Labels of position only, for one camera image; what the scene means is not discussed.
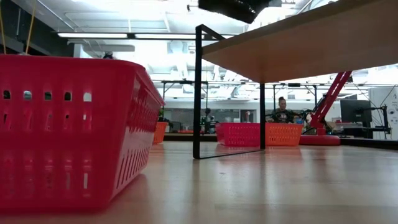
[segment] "wooden floor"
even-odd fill
[[[275,147],[196,161],[191,148],[154,146],[147,168],[103,213],[2,215],[0,223],[398,223],[396,152]]]

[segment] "wooden table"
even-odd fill
[[[236,150],[202,143],[202,151]],[[192,159],[190,142],[154,146],[147,168],[98,214],[11,215],[1,224],[396,224],[398,154],[273,147]]]
[[[397,0],[339,0],[207,45],[203,58],[259,83],[390,65],[397,11]]]

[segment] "red plastic basket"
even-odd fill
[[[119,60],[0,56],[0,210],[92,210],[146,166],[164,103]]]
[[[164,134],[166,132],[167,125],[168,125],[168,122],[158,122],[156,124],[154,144],[160,144],[163,142],[163,138],[164,138]]]
[[[266,123],[267,146],[297,146],[302,124]],[[220,123],[216,125],[217,141],[225,146],[260,146],[259,123]]]

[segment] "shelf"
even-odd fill
[[[269,83],[398,63],[397,0],[340,0],[203,48],[203,59]]]

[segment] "woman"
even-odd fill
[[[279,97],[278,105],[279,108],[272,113],[271,119],[268,122],[293,123],[294,116],[298,114],[286,109],[286,100],[283,96]]]

